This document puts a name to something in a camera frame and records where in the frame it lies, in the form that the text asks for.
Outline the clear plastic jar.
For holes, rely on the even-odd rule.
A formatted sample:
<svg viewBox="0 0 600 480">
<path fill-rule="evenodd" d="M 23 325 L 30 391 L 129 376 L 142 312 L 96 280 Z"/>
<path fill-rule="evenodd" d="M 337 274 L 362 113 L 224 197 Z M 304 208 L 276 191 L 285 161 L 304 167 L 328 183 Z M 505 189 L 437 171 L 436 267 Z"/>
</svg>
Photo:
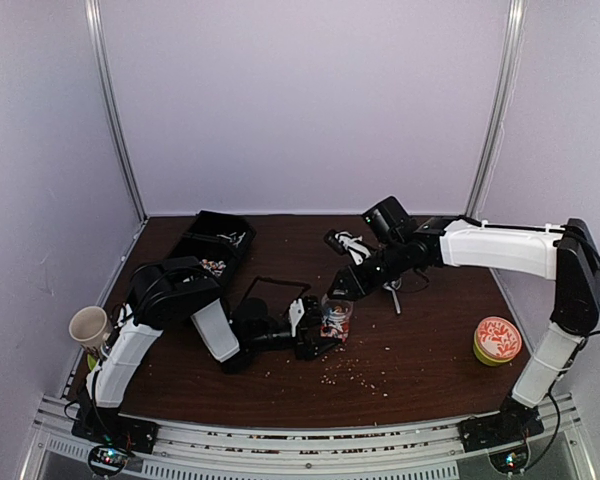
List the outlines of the clear plastic jar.
<svg viewBox="0 0 600 480">
<path fill-rule="evenodd" d="M 349 337 L 350 318 L 353 313 L 346 315 L 325 315 L 322 308 L 322 323 L 320 334 L 325 338 L 335 338 L 345 342 Z"/>
</svg>

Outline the metal scoop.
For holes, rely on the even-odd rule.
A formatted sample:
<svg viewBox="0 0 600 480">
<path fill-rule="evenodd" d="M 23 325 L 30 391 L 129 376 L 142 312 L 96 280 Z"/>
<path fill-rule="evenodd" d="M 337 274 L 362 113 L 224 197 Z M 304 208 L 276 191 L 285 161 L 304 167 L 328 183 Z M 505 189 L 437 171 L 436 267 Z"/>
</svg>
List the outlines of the metal scoop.
<svg viewBox="0 0 600 480">
<path fill-rule="evenodd" d="M 391 294 L 391 298 L 392 298 L 393 305 L 394 305 L 394 310 L 397 315 L 400 315 L 402 313 L 400 300 L 398 298 L 398 293 L 399 293 L 401 286 L 402 286 L 401 278 L 386 282 L 383 285 L 383 289 L 388 291 Z"/>
</svg>

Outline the black three-compartment candy bin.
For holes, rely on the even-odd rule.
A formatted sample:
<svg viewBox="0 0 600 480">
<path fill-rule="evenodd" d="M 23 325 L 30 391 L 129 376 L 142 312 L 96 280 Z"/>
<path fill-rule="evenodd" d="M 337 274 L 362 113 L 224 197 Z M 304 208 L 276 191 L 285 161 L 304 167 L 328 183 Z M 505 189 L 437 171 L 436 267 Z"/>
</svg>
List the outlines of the black three-compartment candy bin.
<svg viewBox="0 0 600 480">
<path fill-rule="evenodd" d="M 194 256 L 226 289 L 255 237 L 244 217 L 201 210 L 167 258 Z"/>
</svg>

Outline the clear plastic jar lid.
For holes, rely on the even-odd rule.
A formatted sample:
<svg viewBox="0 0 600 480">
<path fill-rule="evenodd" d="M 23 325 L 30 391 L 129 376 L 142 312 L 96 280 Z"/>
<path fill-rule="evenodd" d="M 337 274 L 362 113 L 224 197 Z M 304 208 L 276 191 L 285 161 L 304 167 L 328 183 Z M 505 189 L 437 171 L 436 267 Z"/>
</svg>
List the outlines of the clear plastic jar lid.
<svg viewBox="0 0 600 480">
<path fill-rule="evenodd" d="M 333 299 L 324 295 L 321 299 L 321 308 L 325 315 L 346 315 L 352 312 L 353 303 L 343 299 Z"/>
</svg>

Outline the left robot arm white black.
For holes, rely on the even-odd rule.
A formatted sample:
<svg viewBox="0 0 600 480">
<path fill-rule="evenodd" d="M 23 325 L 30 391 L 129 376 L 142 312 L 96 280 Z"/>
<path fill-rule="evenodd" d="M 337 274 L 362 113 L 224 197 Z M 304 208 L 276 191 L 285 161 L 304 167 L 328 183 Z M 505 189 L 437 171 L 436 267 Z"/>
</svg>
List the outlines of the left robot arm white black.
<svg viewBox="0 0 600 480">
<path fill-rule="evenodd" d="M 297 359 L 309 361 L 341 344 L 340 337 L 320 333 L 321 304 L 308 284 L 297 285 L 300 295 L 277 320 L 266 302 L 250 293 L 228 309 L 223 299 L 228 274 L 194 256 L 134 272 L 126 302 L 109 321 L 113 331 L 98 346 L 101 357 L 78 394 L 84 425 L 101 443 L 113 444 L 123 436 L 123 421 L 114 414 L 131 378 L 156 339 L 185 319 L 227 374 L 245 370 L 261 352 L 291 349 Z"/>
</svg>

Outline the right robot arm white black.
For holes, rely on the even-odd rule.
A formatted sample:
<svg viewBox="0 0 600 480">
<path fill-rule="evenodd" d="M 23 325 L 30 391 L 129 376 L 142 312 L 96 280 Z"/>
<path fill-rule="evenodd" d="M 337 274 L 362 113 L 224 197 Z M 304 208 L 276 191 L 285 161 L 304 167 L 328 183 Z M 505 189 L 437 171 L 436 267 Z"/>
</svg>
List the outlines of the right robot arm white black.
<svg viewBox="0 0 600 480">
<path fill-rule="evenodd" d="M 578 351 L 595 335 L 600 319 L 600 253 L 585 221 L 511 225 L 465 215 L 408 214 L 389 196 L 363 213 L 378 241 L 331 230 L 324 241 L 351 264 L 341 268 L 327 291 L 330 299 L 355 302 L 408 271 L 430 267 L 481 267 L 500 278 L 517 276 L 552 290 L 545 333 L 510 390 L 503 412 L 493 419 L 499 440 L 515 440 L 531 424 L 538 406 L 567 370 Z"/>
</svg>

